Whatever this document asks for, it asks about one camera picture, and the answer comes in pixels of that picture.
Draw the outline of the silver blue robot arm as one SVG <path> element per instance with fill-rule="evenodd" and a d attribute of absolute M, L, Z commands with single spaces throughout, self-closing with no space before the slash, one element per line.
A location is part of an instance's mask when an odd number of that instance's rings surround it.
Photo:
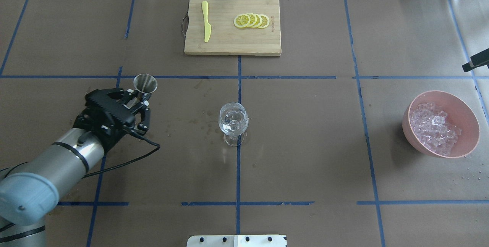
<path fill-rule="evenodd" d="M 45 247 L 44 216 L 125 136 L 149 130 L 151 90 L 96 89 L 74 124 L 29 162 L 1 171 L 1 246 Z"/>

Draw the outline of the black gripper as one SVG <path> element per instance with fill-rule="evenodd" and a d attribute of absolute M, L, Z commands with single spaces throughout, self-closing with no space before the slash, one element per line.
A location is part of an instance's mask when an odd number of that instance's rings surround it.
<path fill-rule="evenodd" d="M 73 128 L 92 132 L 109 152 L 126 134 L 144 136 L 151 128 L 151 110 L 142 107 L 142 94 L 133 89 L 95 89 L 84 96 L 85 108 Z M 136 124 L 136 115 L 140 120 Z"/>

